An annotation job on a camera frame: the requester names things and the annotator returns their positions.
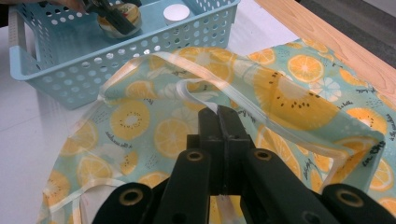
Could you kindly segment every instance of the white circle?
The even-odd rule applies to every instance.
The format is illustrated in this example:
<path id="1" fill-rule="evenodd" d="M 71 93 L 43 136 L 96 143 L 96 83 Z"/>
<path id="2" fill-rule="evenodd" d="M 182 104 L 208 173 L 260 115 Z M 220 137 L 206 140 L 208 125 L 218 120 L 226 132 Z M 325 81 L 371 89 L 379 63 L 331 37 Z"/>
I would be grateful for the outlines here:
<path id="1" fill-rule="evenodd" d="M 167 7 L 163 11 L 165 22 L 167 25 L 172 23 L 186 20 L 190 16 L 190 10 L 188 7 L 181 4 L 174 4 Z"/>

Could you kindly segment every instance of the white table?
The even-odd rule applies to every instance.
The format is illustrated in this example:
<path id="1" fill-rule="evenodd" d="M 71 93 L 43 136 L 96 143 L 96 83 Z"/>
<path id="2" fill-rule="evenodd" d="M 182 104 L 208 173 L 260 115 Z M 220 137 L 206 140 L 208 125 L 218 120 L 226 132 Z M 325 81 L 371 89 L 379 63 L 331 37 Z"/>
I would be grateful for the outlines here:
<path id="1" fill-rule="evenodd" d="M 298 37 L 253 0 L 242 0 L 228 49 L 246 55 Z M 0 223 L 35 223 L 41 190 L 74 123 L 91 106 L 64 109 L 9 74 L 8 29 L 0 28 Z"/>

